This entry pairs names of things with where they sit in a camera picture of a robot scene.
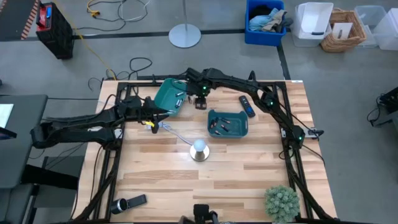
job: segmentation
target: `black crate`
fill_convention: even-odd
[[[46,18],[47,8],[51,7],[51,16]],[[69,59],[73,56],[73,31],[57,6],[53,3],[41,4],[36,18],[36,35],[57,59]]]

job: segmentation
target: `wicker basket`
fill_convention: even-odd
[[[365,31],[363,30],[354,11],[343,11],[341,9],[334,8],[330,16],[330,25],[333,26],[335,22],[352,22],[353,26],[349,32],[348,39],[346,40],[335,39],[333,34],[327,35],[321,42],[321,47],[324,51],[344,52],[366,40]]]

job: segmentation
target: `white paper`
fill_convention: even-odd
[[[6,128],[13,106],[14,105],[0,105],[0,127]]]
[[[336,39],[346,40],[348,39],[352,26],[352,22],[336,22],[331,33]]]

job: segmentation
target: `floor lamp base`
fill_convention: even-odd
[[[192,24],[187,24],[188,32],[185,30],[185,24],[179,24],[173,27],[169,32],[170,42],[181,48],[193,47],[201,37],[200,30]]]

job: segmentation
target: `white ball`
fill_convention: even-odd
[[[193,147],[197,152],[203,152],[206,148],[206,143],[202,139],[198,139],[193,143]]]

